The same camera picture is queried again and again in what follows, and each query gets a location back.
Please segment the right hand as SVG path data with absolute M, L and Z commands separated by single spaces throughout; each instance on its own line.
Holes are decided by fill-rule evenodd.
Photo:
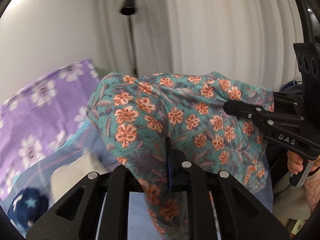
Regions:
M 298 174 L 303 170 L 303 158 L 291 151 L 287 152 L 287 167 L 292 174 Z M 312 179 L 319 179 L 319 158 L 314 161 L 308 177 Z

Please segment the pink right sleeve forearm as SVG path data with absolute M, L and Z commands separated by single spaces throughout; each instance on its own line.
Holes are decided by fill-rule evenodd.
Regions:
M 306 202 L 309 206 L 310 213 L 313 213 L 319 202 L 319 167 L 312 171 L 306 178 L 304 183 Z

